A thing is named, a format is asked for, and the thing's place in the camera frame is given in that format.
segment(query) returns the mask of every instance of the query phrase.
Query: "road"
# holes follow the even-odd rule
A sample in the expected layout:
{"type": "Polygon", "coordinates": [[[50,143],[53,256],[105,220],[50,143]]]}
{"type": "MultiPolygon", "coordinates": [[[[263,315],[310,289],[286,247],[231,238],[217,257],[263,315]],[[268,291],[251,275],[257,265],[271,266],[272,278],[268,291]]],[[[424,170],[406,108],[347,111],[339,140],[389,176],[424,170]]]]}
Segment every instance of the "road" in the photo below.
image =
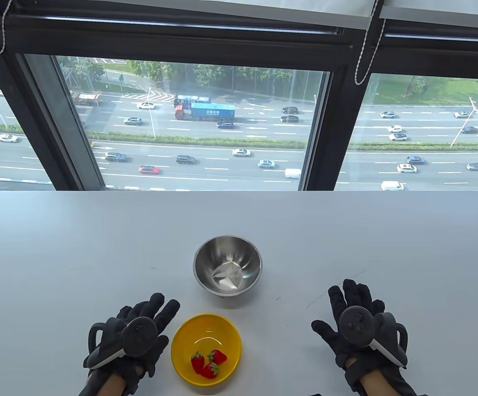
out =
{"type": "MultiPolygon", "coordinates": [[[[302,102],[300,122],[286,124],[280,121],[280,100],[259,97],[218,98],[221,102],[236,106],[237,122],[233,130],[219,130],[210,121],[182,121],[174,117],[174,107],[170,101],[156,102],[152,111],[137,109],[137,103],[145,96],[128,94],[123,97],[116,94],[104,94],[99,107],[76,106],[79,117],[86,123],[86,128],[97,132],[126,132],[131,134],[165,134],[171,136],[214,137],[214,138],[269,138],[282,140],[307,141],[311,133],[314,116],[314,104],[302,102]],[[139,126],[125,125],[127,117],[139,117],[139,126]]],[[[160,98],[160,93],[153,92],[153,97],[160,98]]],[[[460,107],[384,107],[363,106],[354,127],[352,142],[389,142],[388,127],[401,125],[410,141],[451,143],[463,125],[463,119],[455,119],[454,112],[468,110],[460,107]],[[396,119],[382,119],[382,111],[393,110],[396,119]]],[[[0,124],[16,124],[17,119],[0,97],[0,124]]],[[[478,128],[478,114],[469,120],[469,126],[478,128]]],[[[461,134],[458,142],[477,142],[478,134],[461,134]]]]}
{"type": "MultiPolygon", "coordinates": [[[[158,146],[97,141],[93,155],[107,186],[139,190],[286,190],[298,189],[298,181],[284,178],[286,168],[303,166],[303,151],[254,149],[252,157],[234,157],[229,148],[158,146]],[[127,163],[103,160],[107,151],[126,153],[127,163]],[[197,159],[196,165],[177,164],[179,154],[197,159]],[[259,160],[273,160],[276,168],[262,170],[259,160]],[[142,175],[140,165],[154,165],[161,173],[142,175]]],[[[396,173],[407,153],[350,151],[338,178],[337,190],[376,190],[384,180],[405,183],[407,190],[477,190],[478,172],[466,170],[468,162],[478,162],[478,153],[409,153],[424,157],[427,165],[416,174],[396,173]]],[[[0,180],[49,183],[33,149],[25,137],[19,143],[0,142],[0,180]]]]}

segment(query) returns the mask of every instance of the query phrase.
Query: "red strawberry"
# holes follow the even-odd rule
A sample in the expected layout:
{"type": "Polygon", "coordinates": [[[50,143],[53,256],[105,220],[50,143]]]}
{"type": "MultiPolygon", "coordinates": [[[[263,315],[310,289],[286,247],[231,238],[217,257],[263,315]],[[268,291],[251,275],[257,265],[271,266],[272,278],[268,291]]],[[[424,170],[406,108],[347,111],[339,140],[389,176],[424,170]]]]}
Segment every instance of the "red strawberry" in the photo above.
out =
{"type": "Polygon", "coordinates": [[[192,356],[192,366],[197,374],[200,374],[204,368],[204,356],[201,355],[198,351],[195,355],[192,356]]]}
{"type": "Polygon", "coordinates": [[[219,366],[215,363],[209,363],[205,368],[203,368],[201,375],[209,379],[214,379],[219,375],[219,366]]]}
{"type": "Polygon", "coordinates": [[[210,362],[215,363],[217,365],[223,364],[224,362],[226,362],[227,359],[226,355],[218,349],[214,349],[213,351],[211,351],[208,357],[210,362]]]}

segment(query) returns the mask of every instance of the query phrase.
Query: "stainless steel bowl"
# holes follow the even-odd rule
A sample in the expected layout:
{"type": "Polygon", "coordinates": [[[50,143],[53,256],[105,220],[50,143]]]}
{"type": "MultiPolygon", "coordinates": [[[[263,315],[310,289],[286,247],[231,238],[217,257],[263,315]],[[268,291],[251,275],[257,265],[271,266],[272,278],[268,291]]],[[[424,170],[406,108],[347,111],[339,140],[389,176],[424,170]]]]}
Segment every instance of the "stainless steel bowl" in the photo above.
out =
{"type": "Polygon", "coordinates": [[[218,236],[204,243],[193,260],[198,283],[221,297],[237,296],[259,281],[263,261],[258,249],[238,236],[218,236]]]}

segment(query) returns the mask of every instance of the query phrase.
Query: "black car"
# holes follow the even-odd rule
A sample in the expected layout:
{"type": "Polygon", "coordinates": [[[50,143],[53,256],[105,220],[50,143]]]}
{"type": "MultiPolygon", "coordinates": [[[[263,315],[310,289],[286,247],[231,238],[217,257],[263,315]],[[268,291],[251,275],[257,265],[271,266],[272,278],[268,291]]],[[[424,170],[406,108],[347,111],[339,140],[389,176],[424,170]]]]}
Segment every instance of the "black car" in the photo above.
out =
{"type": "Polygon", "coordinates": [[[122,153],[107,153],[105,154],[105,159],[111,162],[126,162],[127,154],[122,153]]]}
{"type": "Polygon", "coordinates": [[[461,130],[462,134],[477,134],[478,129],[476,127],[465,127],[461,130]]]}
{"type": "Polygon", "coordinates": [[[196,162],[194,157],[190,157],[189,155],[177,155],[177,163],[179,164],[191,164],[194,165],[196,162]]]}
{"type": "Polygon", "coordinates": [[[406,157],[406,162],[408,164],[424,164],[426,161],[424,158],[421,158],[417,155],[410,155],[409,157],[406,157]]]}
{"type": "Polygon", "coordinates": [[[298,108],[296,106],[283,107],[283,114],[298,114],[298,108]]]}
{"type": "Polygon", "coordinates": [[[296,115],[284,115],[280,118],[282,123],[298,123],[300,121],[299,117],[296,115]]]}

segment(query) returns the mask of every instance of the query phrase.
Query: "truck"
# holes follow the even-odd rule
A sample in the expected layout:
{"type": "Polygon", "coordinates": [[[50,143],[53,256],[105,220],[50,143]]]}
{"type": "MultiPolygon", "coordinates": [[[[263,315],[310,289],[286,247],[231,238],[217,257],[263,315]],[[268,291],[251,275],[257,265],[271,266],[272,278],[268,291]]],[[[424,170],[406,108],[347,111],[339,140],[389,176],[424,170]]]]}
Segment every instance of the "truck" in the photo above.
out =
{"type": "Polygon", "coordinates": [[[101,101],[100,94],[83,94],[82,92],[71,91],[71,98],[76,104],[85,104],[87,106],[99,106],[101,101]]]}
{"type": "Polygon", "coordinates": [[[235,106],[233,104],[192,103],[191,110],[179,104],[175,108],[175,118],[192,121],[233,121],[235,106]]]}

